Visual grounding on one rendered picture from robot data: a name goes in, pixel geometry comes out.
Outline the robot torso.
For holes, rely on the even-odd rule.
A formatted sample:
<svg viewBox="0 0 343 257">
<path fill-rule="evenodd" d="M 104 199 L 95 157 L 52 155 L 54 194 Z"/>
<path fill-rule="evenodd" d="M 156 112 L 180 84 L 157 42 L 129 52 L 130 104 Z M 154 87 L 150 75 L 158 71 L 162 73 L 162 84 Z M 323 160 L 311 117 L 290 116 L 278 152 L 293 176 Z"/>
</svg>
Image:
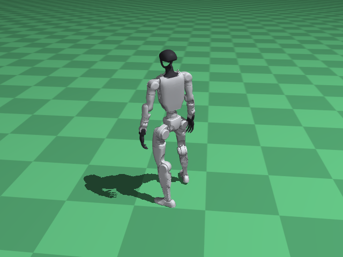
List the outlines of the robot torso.
<svg viewBox="0 0 343 257">
<path fill-rule="evenodd" d="M 167 112 L 167 116 L 163 118 L 163 123 L 169 126 L 169 132 L 176 131 L 181 127 L 181 116 L 177 114 L 177 109 L 182 107 L 184 101 L 184 76 L 177 69 L 177 77 L 165 78 L 160 74 L 156 78 L 160 79 L 160 86 L 157 89 L 158 100 Z"/>
</svg>

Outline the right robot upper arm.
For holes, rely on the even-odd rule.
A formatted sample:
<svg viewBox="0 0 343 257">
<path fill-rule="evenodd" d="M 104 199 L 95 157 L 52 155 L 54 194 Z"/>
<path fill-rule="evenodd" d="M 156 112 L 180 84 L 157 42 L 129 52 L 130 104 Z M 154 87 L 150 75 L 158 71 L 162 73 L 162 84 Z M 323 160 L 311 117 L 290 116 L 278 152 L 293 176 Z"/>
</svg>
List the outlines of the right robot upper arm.
<svg viewBox="0 0 343 257">
<path fill-rule="evenodd" d="M 193 101 L 193 95 L 192 95 L 192 75 L 188 72 L 181 72 L 184 76 L 184 89 L 186 94 L 184 95 L 184 99 L 186 102 Z"/>
</svg>

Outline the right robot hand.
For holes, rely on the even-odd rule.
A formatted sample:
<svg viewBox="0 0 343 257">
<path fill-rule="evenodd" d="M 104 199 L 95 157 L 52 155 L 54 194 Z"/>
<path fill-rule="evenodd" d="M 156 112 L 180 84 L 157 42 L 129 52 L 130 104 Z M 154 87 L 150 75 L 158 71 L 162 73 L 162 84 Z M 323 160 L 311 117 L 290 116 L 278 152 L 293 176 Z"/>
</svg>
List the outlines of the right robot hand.
<svg viewBox="0 0 343 257">
<path fill-rule="evenodd" d="M 195 117 L 194 115 L 192 116 L 192 119 L 190 119 L 190 118 L 187 117 L 187 121 L 188 121 L 188 126 L 187 126 L 188 128 L 187 128 L 187 130 L 190 128 L 190 129 L 188 130 L 188 132 L 190 132 L 190 130 L 191 130 L 191 132 L 193 131 L 193 128 L 194 128 L 194 121 L 193 121 L 193 120 L 194 120 L 194 117 Z M 187 130 L 186 130 L 186 131 L 187 131 Z M 190 132 L 190 133 L 191 133 L 191 132 Z"/>
</svg>

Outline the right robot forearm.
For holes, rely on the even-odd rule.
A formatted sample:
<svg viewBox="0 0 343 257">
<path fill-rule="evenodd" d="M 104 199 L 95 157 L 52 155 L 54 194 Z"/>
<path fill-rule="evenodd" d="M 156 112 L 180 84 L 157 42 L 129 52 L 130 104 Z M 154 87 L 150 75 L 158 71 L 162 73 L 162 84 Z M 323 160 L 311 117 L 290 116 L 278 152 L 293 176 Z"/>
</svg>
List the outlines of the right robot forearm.
<svg viewBox="0 0 343 257">
<path fill-rule="evenodd" d="M 187 112 L 188 115 L 187 117 L 192 119 L 192 116 L 195 115 L 195 101 L 194 101 L 194 96 L 193 96 L 193 101 L 187 102 Z"/>
</svg>

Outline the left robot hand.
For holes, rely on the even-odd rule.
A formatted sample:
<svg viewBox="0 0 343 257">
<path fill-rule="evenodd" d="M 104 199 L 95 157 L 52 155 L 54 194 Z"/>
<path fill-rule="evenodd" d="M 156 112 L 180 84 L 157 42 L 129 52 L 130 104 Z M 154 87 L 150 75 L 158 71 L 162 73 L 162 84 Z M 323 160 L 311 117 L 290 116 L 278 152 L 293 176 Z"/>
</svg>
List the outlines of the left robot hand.
<svg viewBox="0 0 343 257">
<path fill-rule="evenodd" d="M 148 149 L 148 148 L 146 147 L 146 145 L 144 144 L 144 135 L 146 134 L 146 130 L 143 128 L 143 129 L 141 130 L 141 133 L 140 133 L 140 131 L 139 131 L 139 134 L 140 134 L 140 142 L 141 142 L 142 147 L 145 148 L 145 149 Z"/>
</svg>

